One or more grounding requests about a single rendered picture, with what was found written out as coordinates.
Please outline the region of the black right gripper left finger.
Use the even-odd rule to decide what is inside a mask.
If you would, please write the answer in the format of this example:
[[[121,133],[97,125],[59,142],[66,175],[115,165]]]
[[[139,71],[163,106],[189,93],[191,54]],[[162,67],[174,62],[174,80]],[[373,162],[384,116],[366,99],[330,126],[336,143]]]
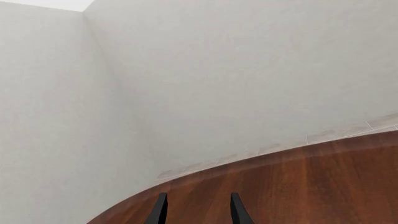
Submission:
[[[148,224],[165,224],[167,219],[167,194],[162,192],[148,216]]]

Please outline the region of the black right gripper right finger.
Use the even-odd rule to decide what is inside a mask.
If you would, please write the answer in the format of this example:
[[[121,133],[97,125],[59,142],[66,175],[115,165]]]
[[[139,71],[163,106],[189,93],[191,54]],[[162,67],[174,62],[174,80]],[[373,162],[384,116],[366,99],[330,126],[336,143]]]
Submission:
[[[231,193],[230,210],[233,224],[254,224],[236,192]]]

